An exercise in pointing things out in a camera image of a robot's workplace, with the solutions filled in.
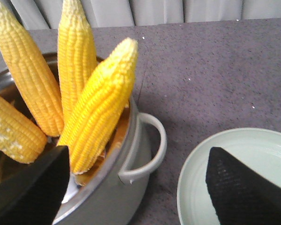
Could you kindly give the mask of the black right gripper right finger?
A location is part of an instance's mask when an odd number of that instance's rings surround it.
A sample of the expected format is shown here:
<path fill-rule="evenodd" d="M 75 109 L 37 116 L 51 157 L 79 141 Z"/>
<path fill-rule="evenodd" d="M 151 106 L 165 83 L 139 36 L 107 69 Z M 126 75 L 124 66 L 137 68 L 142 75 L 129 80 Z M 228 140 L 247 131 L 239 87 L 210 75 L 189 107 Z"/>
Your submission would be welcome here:
<path fill-rule="evenodd" d="M 209 152 L 205 182 L 222 225 L 281 225 L 281 188 L 220 147 Z"/>

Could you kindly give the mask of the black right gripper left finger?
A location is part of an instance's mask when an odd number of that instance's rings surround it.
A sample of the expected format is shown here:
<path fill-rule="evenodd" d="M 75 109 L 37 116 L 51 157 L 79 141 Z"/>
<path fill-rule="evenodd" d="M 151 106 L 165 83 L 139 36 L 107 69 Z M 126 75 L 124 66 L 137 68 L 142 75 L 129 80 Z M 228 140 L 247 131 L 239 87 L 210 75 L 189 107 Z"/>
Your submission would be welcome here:
<path fill-rule="evenodd" d="M 51 225 L 70 178 L 69 151 L 58 146 L 0 184 L 0 225 Z"/>

